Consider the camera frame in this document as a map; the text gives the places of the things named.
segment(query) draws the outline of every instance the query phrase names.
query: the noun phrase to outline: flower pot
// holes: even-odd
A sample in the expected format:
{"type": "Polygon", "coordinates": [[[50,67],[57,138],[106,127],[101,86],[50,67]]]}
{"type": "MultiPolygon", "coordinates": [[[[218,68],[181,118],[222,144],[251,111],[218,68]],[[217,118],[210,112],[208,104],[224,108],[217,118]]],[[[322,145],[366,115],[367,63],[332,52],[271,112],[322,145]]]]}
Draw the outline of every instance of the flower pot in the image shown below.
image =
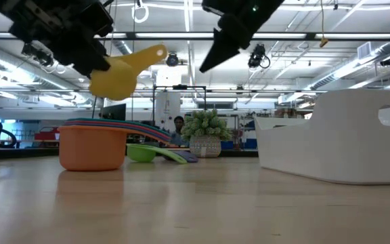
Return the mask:
{"type": "Polygon", "coordinates": [[[190,152],[201,158],[218,157],[221,153],[221,140],[216,136],[192,136],[190,152]]]}

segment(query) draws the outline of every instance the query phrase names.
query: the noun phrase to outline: ceiling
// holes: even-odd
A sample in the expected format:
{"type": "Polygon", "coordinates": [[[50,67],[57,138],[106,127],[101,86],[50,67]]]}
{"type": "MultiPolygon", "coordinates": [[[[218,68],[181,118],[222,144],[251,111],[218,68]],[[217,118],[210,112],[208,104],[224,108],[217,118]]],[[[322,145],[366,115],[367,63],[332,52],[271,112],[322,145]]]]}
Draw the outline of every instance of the ceiling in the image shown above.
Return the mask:
{"type": "MultiPolygon", "coordinates": [[[[184,0],[144,0],[143,2],[146,5],[150,4],[150,6],[148,7],[149,16],[142,23],[136,23],[131,16],[130,5],[133,5],[133,1],[115,1],[112,4],[110,15],[114,18],[117,31],[211,32],[217,26],[219,19],[214,14],[200,10],[201,0],[193,0],[193,17],[189,19],[190,23],[188,24],[185,23],[184,0]]],[[[338,0],[340,8],[333,10],[335,2],[324,1],[324,30],[326,32],[390,33],[390,0],[338,0]],[[353,7],[357,4],[362,5],[354,9],[353,7]]],[[[320,32],[322,30],[322,12],[319,8],[320,1],[317,0],[286,0],[259,31],[320,32]]],[[[137,10],[135,16],[143,18],[144,10],[137,10]]],[[[10,20],[0,14],[0,31],[6,32],[10,25],[10,20]]],[[[193,67],[196,69],[193,84],[206,85],[215,89],[234,89],[237,85],[244,85],[247,89],[303,89],[311,83],[314,77],[330,72],[334,66],[356,55],[357,47],[364,44],[361,41],[330,41],[326,46],[320,48],[318,41],[306,43],[302,43],[302,41],[280,41],[278,43],[275,41],[252,41],[251,46],[247,50],[241,50],[240,55],[202,74],[198,69],[208,53],[212,41],[190,41],[189,45],[187,41],[126,41],[125,43],[135,52],[151,45],[163,43],[170,52],[177,52],[178,57],[184,60],[189,60],[189,53],[193,52],[193,67]],[[273,50],[268,53],[272,64],[268,69],[260,70],[252,75],[247,63],[250,53],[258,43],[264,44],[266,49],[274,46],[273,50]]],[[[107,41],[105,46],[111,56],[121,55],[110,41],[107,41]]],[[[0,50],[17,58],[25,59],[20,53],[22,47],[21,41],[0,40],[0,50]]],[[[69,67],[60,66],[57,69],[53,67],[47,71],[53,71],[51,75],[77,87],[88,87],[88,80],[69,67]]],[[[359,83],[376,76],[376,72],[388,71],[390,71],[390,67],[378,67],[376,71],[373,64],[368,65],[343,77],[342,80],[337,81],[338,84],[332,89],[348,88],[349,84],[359,83]]],[[[153,78],[150,77],[139,77],[138,81],[140,88],[152,87],[153,84],[153,78]]],[[[184,68],[182,83],[190,84],[189,75],[184,68]]],[[[260,94],[259,97],[278,95],[260,94]]]]}

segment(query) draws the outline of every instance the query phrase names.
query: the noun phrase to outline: green bowl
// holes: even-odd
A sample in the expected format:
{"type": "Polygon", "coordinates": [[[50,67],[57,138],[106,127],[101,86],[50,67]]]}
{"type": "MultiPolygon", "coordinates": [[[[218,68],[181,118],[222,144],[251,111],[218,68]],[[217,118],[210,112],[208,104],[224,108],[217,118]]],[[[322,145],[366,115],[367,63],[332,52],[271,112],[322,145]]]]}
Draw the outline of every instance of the green bowl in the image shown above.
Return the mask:
{"type": "Polygon", "coordinates": [[[140,163],[150,163],[156,156],[156,152],[137,146],[136,144],[127,145],[127,156],[140,163]]]}

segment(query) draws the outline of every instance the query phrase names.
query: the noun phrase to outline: orange plastic bowl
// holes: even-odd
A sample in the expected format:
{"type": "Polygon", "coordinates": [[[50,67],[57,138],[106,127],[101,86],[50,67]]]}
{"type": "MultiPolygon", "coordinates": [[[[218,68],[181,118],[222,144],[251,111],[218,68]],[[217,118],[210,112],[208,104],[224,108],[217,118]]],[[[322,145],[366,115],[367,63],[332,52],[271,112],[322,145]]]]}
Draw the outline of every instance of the orange plastic bowl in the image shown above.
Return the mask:
{"type": "Polygon", "coordinates": [[[125,161],[127,132],[95,126],[60,127],[60,164],[70,171],[106,171],[125,161]]]}

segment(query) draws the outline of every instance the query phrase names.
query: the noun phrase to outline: wooden surface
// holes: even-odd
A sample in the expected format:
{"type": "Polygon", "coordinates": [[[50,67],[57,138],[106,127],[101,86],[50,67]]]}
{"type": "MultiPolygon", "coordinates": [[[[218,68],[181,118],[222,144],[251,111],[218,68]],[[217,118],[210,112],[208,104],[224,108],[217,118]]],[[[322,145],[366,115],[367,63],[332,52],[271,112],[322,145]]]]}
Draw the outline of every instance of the wooden surface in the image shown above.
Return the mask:
{"type": "Polygon", "coordinates": [[[390,243],[390,186],[261,169],[257,158],[64,171],[0,161],[0,243],[390,243]]]}

